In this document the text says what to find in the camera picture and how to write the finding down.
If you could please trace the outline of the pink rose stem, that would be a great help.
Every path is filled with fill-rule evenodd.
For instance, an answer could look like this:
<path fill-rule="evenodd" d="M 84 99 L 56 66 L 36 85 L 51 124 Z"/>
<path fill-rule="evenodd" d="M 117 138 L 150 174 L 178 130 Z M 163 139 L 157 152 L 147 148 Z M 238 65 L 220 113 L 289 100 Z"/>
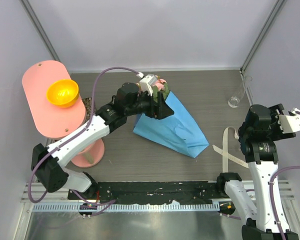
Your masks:
<path fill-rule="evenodd" d="M 164 79 L 158 79 L 153 85 L 152 85 L 152 96 L 154 98 L 154 101 L 158 101 L 158 94 L 162 93 L 163 99 L 165 100 L 169 93 L 170 89 L 167 84 L 167 82 Z"/>

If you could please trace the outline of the blue wrapping paper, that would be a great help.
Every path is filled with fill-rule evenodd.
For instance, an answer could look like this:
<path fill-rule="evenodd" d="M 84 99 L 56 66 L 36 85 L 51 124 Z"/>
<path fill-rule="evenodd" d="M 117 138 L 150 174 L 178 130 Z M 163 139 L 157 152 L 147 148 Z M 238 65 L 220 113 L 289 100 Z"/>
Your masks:
<path fill-rule="evenodd" d="M 196 158 L 209 142 L 195 119 L 171 91 L 166 98 L 174 114 L 158 120 L 145 114 L 136 117 L 133 133 L 180 154 Z"/>

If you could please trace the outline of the cream ribbon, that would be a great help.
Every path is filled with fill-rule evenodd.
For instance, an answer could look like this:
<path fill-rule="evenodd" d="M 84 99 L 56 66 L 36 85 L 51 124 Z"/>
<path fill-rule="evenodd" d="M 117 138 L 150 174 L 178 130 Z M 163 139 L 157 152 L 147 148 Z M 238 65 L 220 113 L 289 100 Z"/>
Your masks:
<path fill-rule="evenodd" d="M 229 161 L 231 161 L 241 167 L 244 167 L 246 169 L 249 168 L 248 164 L 245 161 L 243 161 L 242 159 L 229 153 L 229 131 L 230 130 L 233 131 L 233 138 L 235 140 L 238 140 L 239 135 L 238 135 L 236 128 L 233 126 L 228 126 L 223 131 L 222 148 L 220 148 L 214 144 L 212 145 L 213 150 L 222 156 L 222 173 L 229 172 Z"/>

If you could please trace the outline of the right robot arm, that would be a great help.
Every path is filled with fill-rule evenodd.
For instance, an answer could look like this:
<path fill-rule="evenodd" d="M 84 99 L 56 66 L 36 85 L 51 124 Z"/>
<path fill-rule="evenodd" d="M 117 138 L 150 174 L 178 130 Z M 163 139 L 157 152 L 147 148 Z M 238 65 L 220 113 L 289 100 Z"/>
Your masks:
<path fill-rule="evenodd" d="M 216 180 L 216 193 L 229 197 L 242 222 L 244 240 L 297 240 L 285 216 L 278 183 L 279 157 L 276 141 L 294 138 L 285 132 L 283 105 L 266 107 L 253 104 L 238 129 L 240 149 L 252 176 L 255 201 L 244 188 L 238 173 L 221 173 Z"/>

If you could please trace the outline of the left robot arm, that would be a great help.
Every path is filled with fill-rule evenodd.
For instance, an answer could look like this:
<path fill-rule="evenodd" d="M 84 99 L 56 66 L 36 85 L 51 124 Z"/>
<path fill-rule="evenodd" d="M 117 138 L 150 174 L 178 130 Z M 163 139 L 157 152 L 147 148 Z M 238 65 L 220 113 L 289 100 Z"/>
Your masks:
<path fill-rule="evenodd" d="M 97 110 L 86 125 L 57 142 L 33 148 L 31 169 L 45 187 L 46 193 L 67 188 L 78 197 L 92 199 L 98 191 L 97 182 L 87 172 L 66 169 L 66 165 L 82 150 L 111 134 L 133 115 L 145 114 L 162 120 L 174 114 L 166 103 L 170 93 L 165 80 L 159 79 L 151 86 L 151 93 L 140 90 L 136 83 L 126 82 L 112 96 L 111 102 Z"/>

